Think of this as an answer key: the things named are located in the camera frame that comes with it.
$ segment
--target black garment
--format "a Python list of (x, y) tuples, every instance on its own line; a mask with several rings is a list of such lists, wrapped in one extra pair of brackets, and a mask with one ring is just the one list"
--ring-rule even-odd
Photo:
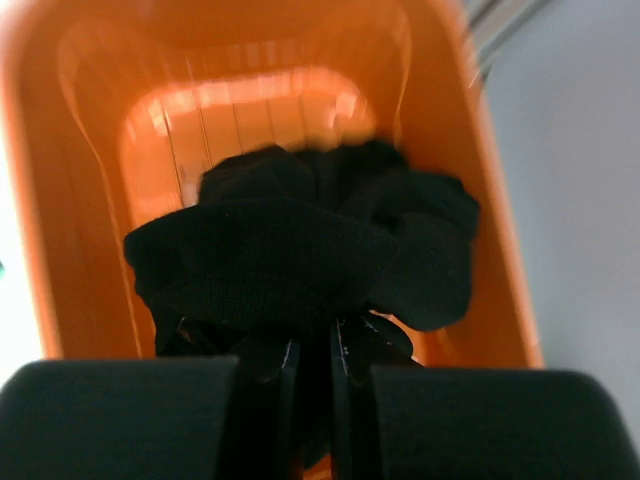
[(375, 309), (427, 331), (467, 310), (477, 214), (458, 180), (410, 171), (380, 141), (269, 147), (205, 173), (199, 204), (130, 233), (125, 256), (158, 354), (185, 318), (312, 338)]

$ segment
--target gray wall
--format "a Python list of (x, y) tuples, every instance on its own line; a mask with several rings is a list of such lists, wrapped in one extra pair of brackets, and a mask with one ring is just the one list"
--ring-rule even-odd
[(487, 91), (547, 365), (598, 378), (640, 446), (640, 1), (553, 0)]

